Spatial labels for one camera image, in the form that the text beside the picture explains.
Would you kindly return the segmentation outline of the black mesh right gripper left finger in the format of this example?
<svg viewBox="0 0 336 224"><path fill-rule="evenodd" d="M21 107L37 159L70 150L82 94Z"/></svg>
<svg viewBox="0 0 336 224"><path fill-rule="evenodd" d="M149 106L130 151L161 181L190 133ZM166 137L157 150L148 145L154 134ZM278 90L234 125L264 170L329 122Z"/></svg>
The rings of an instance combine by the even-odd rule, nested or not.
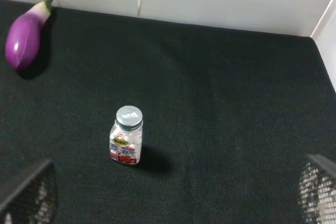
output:
<svg viewBox="0 0 336 224"><path fill-rule="evenodd" d="M55 166L35 162L1 186L1 223L54 223L58 210Z"/></svg>

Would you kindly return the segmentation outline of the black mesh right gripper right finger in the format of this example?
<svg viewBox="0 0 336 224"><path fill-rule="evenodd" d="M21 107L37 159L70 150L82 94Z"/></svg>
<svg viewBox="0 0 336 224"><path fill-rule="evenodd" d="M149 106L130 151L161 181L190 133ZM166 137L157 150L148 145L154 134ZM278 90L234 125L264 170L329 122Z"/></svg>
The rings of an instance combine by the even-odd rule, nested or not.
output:
<svg viewBox="0 0 336 224"><path fill-rule="evenodd" d="M304 223L335 223L335 163L307 155L298 187L298 205Z"/></svg>

